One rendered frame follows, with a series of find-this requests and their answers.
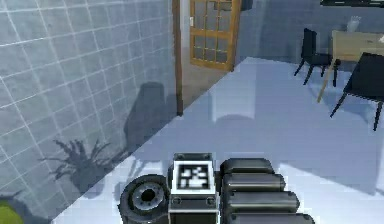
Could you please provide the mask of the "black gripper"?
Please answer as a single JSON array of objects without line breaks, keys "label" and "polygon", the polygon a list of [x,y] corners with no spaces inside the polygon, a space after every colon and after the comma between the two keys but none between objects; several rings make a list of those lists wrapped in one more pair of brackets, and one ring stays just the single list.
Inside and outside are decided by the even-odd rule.
[{"label": "black gripper", "polygon": [[137,177],[120,196],[118,210],[122,224],[169,224],[168,202],[165,176],[147,174]]}]

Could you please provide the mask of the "wooden glass-paned door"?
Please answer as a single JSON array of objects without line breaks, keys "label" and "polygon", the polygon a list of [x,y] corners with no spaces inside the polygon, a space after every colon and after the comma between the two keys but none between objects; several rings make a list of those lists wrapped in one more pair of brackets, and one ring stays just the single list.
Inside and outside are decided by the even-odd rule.
[{"label": "wooden glass-paned door", "polygon": [[242,0],[190,0],[190,62],[232,71]]}]

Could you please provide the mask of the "clear glass vase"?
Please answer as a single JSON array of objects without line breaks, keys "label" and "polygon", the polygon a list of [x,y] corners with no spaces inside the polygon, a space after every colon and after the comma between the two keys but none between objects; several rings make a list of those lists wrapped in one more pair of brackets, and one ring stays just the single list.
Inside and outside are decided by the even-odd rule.
[{"label": "clear glass vase", "polygon": [[351,16],[350,20],[347,23],[347,32],[355,32],[360,24],[360,16]]}]

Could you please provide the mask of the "light wooden table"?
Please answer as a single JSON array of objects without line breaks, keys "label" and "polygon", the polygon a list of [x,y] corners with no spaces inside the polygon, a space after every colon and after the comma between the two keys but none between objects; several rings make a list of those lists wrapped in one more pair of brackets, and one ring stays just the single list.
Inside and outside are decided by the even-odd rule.
[{"label": "light wooden table", "polygon": [[317,97],[320,102],[337,60],[358,62],[363,52],[384,56],[384,33],[332,31],[332,61]]}]

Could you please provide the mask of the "black chair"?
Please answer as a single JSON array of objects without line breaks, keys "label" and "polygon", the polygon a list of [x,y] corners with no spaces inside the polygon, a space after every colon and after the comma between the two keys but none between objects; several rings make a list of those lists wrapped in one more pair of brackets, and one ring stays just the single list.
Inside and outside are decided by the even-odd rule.
[{"label": "black chair", "polygon": [[360,97],[377,103],[373,130],[376,131],[384,107],[384,56],[363,52],[358,60],[343,94],[332,110],[333,117],[347,95]]},{"label": "black chair", "polygon": [[309,69],[304,80],[304,85],[306,85],[315,67],[320,67],[321,76],[324,76],[325,68],[331,65],[333,56],[331,54],[319,53],[317,51],[317,33],[315,31],[305,28],[303,33],[304,36],[301,47],[301,62],[294,75],[297,75],[302,66],[307,63],[309,65]]}]

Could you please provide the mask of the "green round object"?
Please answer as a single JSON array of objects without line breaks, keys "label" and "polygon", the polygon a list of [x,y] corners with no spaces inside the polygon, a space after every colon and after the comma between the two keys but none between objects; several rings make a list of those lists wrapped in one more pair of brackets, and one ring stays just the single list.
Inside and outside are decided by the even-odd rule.
[{"label": "green round object", "polygon": [[24,224],[24,221],[6,201],[0,201],[0,224]]}]

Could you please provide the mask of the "black wall-mounted object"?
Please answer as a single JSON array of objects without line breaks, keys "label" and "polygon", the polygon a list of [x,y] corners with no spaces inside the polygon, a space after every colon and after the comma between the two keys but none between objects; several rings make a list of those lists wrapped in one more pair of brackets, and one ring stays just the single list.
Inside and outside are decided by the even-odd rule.
[{"label": "black wall-mounted object", "polygon": [[322,6],[378,7],[384,8],[384,0],[320,0]]}]

